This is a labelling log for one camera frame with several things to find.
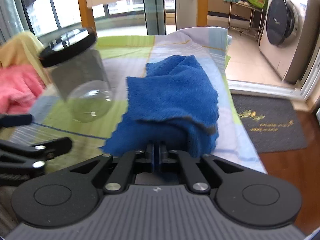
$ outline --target blue towel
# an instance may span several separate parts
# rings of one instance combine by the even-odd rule
[[[218,94],[194,56],[147,64],[145,78],[128,77],[128,111],[101,149],[120,156],[147,144],[198,157],[215,148]]]

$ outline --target gray doormat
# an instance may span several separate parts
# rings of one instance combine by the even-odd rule
[[[232,95],[238,115],[258,153],[308,146],[289,100]]]

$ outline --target wooden floor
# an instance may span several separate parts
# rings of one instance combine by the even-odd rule
[[[305,234],[320,227],[320,127],[316,117],[297,112],[308,148],[260,154],[268,173],[294,184],[302,194],[296,226]]]

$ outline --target metal bolt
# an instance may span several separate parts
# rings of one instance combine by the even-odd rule
[[[38,162],[33,163],[32,167],[41,168],[44,165],[45,165],[44,161],[38,161]]]
[[[209,188],[209,185],[204,183],[204,182],[197,182],[193,184],[193,189],[198,190],[198,191],[205,191]]]
[[[105,188],[110,191],[117,191],[121,189],[121,185],[119,183],[111,182],[105,185]]]
[[[45,146],[44,145],[38,145],[38,146],[35,146],[35,149],[36,150],[43,150],[43,149],[45,149]]]

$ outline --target bedsheet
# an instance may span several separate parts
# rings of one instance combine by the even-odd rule
[[[266,172],[236,113],[228,89],[224,70],[230,42],[227,30],[219,27],[183,29],[165,36],[99,38],[96,48],[114,93],[111,110],[91,123],[74,121],[51,85],[30,111],[34,116],[33,123],[16,128],[10,140],[29,144],[69,136],[74,142],[71,152],[48,161],[48,172],[100,155],[98,147],[112,135],[127,110],[125,78],[144,76],[146,63],[158,62],[171,55],[195,55],[219,95],[219,138],[212,154]]]

